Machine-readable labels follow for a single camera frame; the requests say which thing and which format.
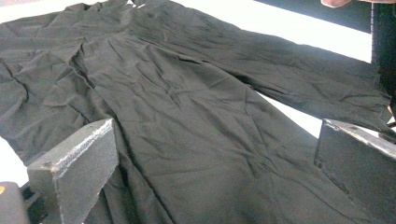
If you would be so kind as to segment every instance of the wrinkled fabric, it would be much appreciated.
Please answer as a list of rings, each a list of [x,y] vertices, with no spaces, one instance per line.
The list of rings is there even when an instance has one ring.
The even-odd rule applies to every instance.
[[[0,135],[25,163],[116,121],[120,166],[86,223],[373,222],[314,165],[317,139],[254,90],[388,132],[375,67],[134,3],[0,25]]]

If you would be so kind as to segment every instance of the black garment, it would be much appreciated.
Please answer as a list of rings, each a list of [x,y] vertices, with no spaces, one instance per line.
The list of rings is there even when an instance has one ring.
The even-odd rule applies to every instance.
[[[246,84],[387,130],[374,67],[145,3],[0,25],[0,135],[23,161],[87,123],[117,122],[120,169],[87,223],[371,221],[314,166],[317,140]]]

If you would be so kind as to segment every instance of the black fabric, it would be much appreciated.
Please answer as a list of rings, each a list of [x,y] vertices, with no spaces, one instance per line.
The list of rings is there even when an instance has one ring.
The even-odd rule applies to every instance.
[[[0,135],[23,161],[116,121],[120,167],[86,223],[372,222],[314,166],[317,139],[250,87],[388,132],[375,67],[135,3],[0,25]]]

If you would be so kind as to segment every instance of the black robe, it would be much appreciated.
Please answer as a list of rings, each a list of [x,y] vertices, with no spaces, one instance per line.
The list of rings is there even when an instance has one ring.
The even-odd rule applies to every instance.
[[[143,2],[0,25],[0,135],[25,163],[116,121],[120,166],[85,223],[372,221],[314,165],[317,139],[254,90],[389,133],[374,66]]]

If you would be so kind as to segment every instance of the white surface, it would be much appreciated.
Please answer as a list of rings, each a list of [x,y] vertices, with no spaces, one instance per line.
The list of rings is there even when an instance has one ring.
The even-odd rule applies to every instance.
[[[0,22],[63,10],[78,2],[93,4],[97,1],[47,0],[13,7],[0,7]],[[371,60],[371,36],[360,31],[270,7],[252,0],[174,0],[174,2],[185,7],[199,9],[223,21],[233,23],[241,29],[281,36],[298,44],[328,49],[366,62]],[[319,119],[268,97],[264,98],[318,138],[321,126]],[[21,186],[27,181],[25,168],[7,142],[1,140],[0,181],[15,181]]]

